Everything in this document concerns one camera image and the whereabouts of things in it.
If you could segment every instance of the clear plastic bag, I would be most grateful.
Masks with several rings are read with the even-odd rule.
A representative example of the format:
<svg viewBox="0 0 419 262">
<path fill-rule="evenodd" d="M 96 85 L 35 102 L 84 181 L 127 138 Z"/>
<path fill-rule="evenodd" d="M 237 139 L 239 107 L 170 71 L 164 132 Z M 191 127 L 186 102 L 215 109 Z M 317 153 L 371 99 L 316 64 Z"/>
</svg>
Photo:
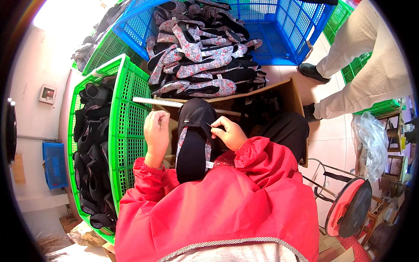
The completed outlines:
<svg viewBox="0 0 419 262">
<path fill-rule="evenodd" d="M 355 133 L 362 144 L 360 176 L 377 181 L 387 166 L 388 137 L 383 124 L 370 112 L 356 116 L 353 122 Z"/>
</svg>

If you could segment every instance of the tiled floor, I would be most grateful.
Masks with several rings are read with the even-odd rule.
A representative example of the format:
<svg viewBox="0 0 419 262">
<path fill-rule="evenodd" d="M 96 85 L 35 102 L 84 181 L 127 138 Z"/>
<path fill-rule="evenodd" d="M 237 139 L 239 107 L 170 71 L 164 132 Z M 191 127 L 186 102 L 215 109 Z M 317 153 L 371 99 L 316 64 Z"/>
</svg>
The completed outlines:
<svg viewBox="0 0 419 262">
<path fill-rule="evenodd" d="M 314 50 L 306 62 L 314 65 L 317 64 L 324 56 L 327 55 L 329 49 L 330 45 L 322 33 L 314 44 Z M 266 78 L 269 80 L 269 84 L 277 83 L 293 76 L 303 105 L 319 102 L 321 99 L 342 90 L 345 86 L 345 82 L 340 71 L 333 75 L 329 83 L 320 85 L 318 81 L 304 77 L 298 73 L 295 66 L 266 66 L 263 67 L 262 70 L 267 73 Z M 354 143 L 357 144 L 357 141 L 354 138 L 355 135 L 351 128 L 351 122 L 352 114 L 346 114 L 334 119 L 323 119 L 318 122 L 310 123 L 310 135 L 308 136 L 308 157 L 316 158 L 326 165 L 343 169 L 345 171 L 355 169 L 357 158 Z M 344 175 L 344 173 L 333 169 L 326 168 L 326 170 L 333 172 L 334 174 Z M 308 168 L 300 167 L 300 172 L 304 176 L 319 184 L 324 183 L 324 170 L 321 166 L 318 167 L 318 163 L 314 160 L 309 160 Z M 345 184 L 344 182 L 330 178 L 326 179 L 326 183 L 327 182 L 327 189 L 336 194 Z M 313 184 L 309 181 L 304 180 L 304 183 L 314 188 Z M 331 207 L 331 203 L 321 199 L 317 199 L 316 202 L 319 225 L 323 226 L 329 208 Z"/>
</svg>

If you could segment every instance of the person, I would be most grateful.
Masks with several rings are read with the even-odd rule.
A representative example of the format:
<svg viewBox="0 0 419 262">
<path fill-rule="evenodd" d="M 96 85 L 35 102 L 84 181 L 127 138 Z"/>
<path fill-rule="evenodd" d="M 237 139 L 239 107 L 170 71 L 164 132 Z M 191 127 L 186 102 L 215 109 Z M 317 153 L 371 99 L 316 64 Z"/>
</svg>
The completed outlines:
<svg viewBox="0 0 419 262">
<path fill-rule="evenodd" d="M 315 66 L 300 64 L 298 71 L 327 83 L 354 58 L 371 51 L 371 58 L 352 82 L 319 103 L 304 106 L 309 122 L 358 112 L 374 103 L 412 94 L 407 69 L 396 42 L 369 0 L 362 0 L 337 31 L 328 55 Z"/>
<path fill-rule="evenodd" d="M 120 201 L 118 262 L 317 260 L 316 201 L 296 160 L 309 133 L 303 116 L 280 114 L 262 128 L 266 137 L 251 138 L 221 116 L 211 136 L 230 150 L 203 179 L 182 184 L 162 165 L 169 117 L 155 111 L 145 119 L 148 151 L 135 161 L 134 187 Z"/>
</svg>

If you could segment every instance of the black shoe on foot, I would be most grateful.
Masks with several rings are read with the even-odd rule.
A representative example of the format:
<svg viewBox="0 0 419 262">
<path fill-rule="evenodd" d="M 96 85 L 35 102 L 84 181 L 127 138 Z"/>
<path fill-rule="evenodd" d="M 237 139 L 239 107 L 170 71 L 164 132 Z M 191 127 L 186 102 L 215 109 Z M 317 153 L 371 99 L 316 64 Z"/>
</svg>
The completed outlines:
<svg viewBox="0 0 419 262">
<path fill-rule="evenodd" d="M 298 71 L 303 75 L 313 79 L 316 79 L 324 84 L 329 83 L 329 78 L 324 78 L 317 71 L 316 66 L 309 63 L 302 63 L 297 66 Z"/>
<path fill-rule="evenodd" d="M 323 118 L 317 119 L 314 117 L 314 103 L 311 103 L 307 106 L 303 106 L 303 110 L 304 110 L 304 117 L 307 120 L 307 122 L 314 122 L 314 121 L 320 121 Z"/>
</svg>

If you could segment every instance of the beige pants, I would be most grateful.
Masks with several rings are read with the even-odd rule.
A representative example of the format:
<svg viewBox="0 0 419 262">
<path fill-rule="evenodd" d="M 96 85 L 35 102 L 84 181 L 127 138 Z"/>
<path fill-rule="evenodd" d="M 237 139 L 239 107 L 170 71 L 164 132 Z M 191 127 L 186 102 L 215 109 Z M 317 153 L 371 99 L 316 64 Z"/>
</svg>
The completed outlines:
<svg viewBox="0 0 419 262">
<path fill-rule="evenodd" d="M 361 1 L 338 30 L 329 54 L 316 65 L 317 71 L 330 78 L 354 58 L 371 51 L 371 58 L 352 82 L 314 105 L 315 118 L 335 118 L 412 94 L 397 44 L 369 0 Z"/>
</svg>

